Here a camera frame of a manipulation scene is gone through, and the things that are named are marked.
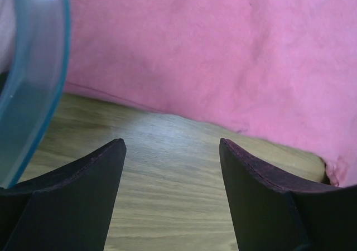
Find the wooden table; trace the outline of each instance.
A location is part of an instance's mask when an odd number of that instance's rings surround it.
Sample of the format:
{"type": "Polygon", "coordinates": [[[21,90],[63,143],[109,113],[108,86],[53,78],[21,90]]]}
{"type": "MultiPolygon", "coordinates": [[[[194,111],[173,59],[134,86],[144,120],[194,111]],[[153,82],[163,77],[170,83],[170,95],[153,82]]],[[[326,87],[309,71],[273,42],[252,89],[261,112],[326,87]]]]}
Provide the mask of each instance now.
{"type": "Polygon", "coordinates": [[[123,138],[127,158],[105,250],[237,250],[219,162],[219,139],[291,173],[321,181],[309,153],[212,124],[64,95],[22,180],[123,138]]]}

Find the pink towel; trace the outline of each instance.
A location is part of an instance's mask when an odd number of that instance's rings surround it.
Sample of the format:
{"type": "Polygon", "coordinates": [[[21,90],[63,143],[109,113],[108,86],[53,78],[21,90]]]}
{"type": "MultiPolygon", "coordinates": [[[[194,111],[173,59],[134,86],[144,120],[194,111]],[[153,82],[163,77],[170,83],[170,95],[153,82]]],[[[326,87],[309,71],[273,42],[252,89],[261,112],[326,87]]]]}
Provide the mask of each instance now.
{"type": "Polygon", "coordinates": [[[357,0],[71,0],[66,90],[313,152],[357,184],[357,0]]]}

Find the blue transparent container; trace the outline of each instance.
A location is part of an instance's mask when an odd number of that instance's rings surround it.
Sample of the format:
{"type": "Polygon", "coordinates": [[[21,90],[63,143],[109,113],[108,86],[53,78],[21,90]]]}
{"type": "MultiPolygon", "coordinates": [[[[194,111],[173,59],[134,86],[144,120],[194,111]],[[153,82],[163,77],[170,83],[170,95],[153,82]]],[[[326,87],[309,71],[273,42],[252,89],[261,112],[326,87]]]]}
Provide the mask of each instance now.
{"type": "Polygon", "coordinates": [[[14,0],[15,59],[0,94],[0,186],[17,183],[61,97],[70,45],[69,0],[14,0]]]}

